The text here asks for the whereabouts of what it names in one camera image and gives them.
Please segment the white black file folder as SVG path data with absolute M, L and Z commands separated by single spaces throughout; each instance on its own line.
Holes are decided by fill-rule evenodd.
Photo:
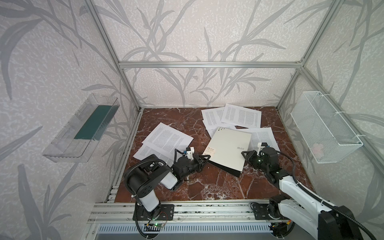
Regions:
M 251 137 L 250 133 L 218 128 L 203 154 L 211 156 L 211 164 L 238 178 L 245 165 L 242 152 L 248 150 Z

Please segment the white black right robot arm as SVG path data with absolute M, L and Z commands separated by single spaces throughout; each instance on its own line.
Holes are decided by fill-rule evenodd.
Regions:
M 257 151 L 243 151 L 242 156 L 254 169 L 281 191 L 271 197 L 267 205 L 251 203 L 255 218 L 270 218 L 277 223 L 270 226 L 276 238 L 284 238 L 298 225 L 316 240 L 361 240 L 366 229 L 345 206 L 324 200 L 300 183 L 295 171 L 281 168 L 282 152 L 262 143 Z

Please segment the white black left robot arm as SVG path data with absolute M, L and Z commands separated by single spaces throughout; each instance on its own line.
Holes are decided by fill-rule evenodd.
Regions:
M 210 155 L 184 152 L 169 166 L 152 154 L 127 170 L 124 185 L 136 202 L 150 213 L 160 205 L 155 193 L 159 184 L 168 190 L 177 190 L 189 175 L 200 173 L 210 158 Z

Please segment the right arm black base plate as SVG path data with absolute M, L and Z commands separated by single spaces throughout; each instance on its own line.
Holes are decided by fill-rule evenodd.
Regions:
M 274 221 L 282 221 L 288 222 L 290 221 L 288 218 L 285 218 L 279 210 L 279 206 L 277 203 L 268 203 L 261 204 L 252 202 L 250 204 L 250 208 L 254 213 L 255 220 L 274 220 Z

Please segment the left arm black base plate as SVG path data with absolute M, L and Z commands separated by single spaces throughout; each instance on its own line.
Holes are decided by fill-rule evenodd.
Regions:
M 173 220 L 175 212 L 175 205 L 172 204 L 160 204 L 152 211 L 147 211 L 144 206 L 135 206 L 133 220 L 135 221 L 171 221 Z

